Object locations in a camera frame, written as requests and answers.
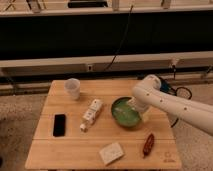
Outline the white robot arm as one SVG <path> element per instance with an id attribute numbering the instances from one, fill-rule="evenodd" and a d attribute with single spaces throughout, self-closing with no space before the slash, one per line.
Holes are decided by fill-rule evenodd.
<path id="1" fill-rule="evenodd" d="M 213 136 L 213 105 L 169 95 L 160 90 L 161 85 L 156 75 L 146 76 L 132 88 L 127 104 L 138 112 L 154 106 Z"/>

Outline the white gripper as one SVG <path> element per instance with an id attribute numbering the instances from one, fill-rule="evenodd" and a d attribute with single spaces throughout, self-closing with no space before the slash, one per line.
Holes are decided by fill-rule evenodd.
<path id="1" fill-rule="evenodd" d="M 149 120 L 148 109 L 149 105 L 138 101 L 136 98 L 132 97 L 127 104 L 131 107 L 132 110 L 137 111 L 143 122 L 147 122 Z"/>

